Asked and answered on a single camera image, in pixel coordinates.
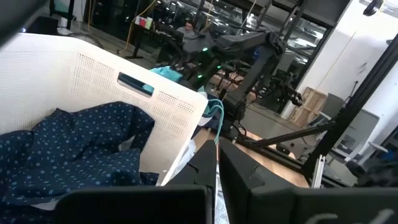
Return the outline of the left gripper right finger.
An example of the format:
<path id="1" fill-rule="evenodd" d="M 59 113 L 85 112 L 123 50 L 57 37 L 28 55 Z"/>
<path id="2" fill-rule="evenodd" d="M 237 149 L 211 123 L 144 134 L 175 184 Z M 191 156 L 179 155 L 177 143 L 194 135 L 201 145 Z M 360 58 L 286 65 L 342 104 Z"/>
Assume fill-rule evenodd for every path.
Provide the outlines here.
<path id="1" fill-rule="evenodd" d="M 397 224 L 396 188 L 297 187 L 225 139 L 218 159 L 230 223 Z"/>

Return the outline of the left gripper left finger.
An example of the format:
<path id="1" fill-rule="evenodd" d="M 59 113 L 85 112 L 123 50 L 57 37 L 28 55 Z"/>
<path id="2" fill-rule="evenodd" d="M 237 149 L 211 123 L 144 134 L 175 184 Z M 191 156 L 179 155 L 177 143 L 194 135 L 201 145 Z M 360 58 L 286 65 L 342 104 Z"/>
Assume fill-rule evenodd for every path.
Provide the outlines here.
<path id="1" fill-rule="evenodd" d="M 164 186 L 101 187 L 64 196 L 55 222 L 213 223 L 216 194 L 216 144 L 209 140 Z"/>

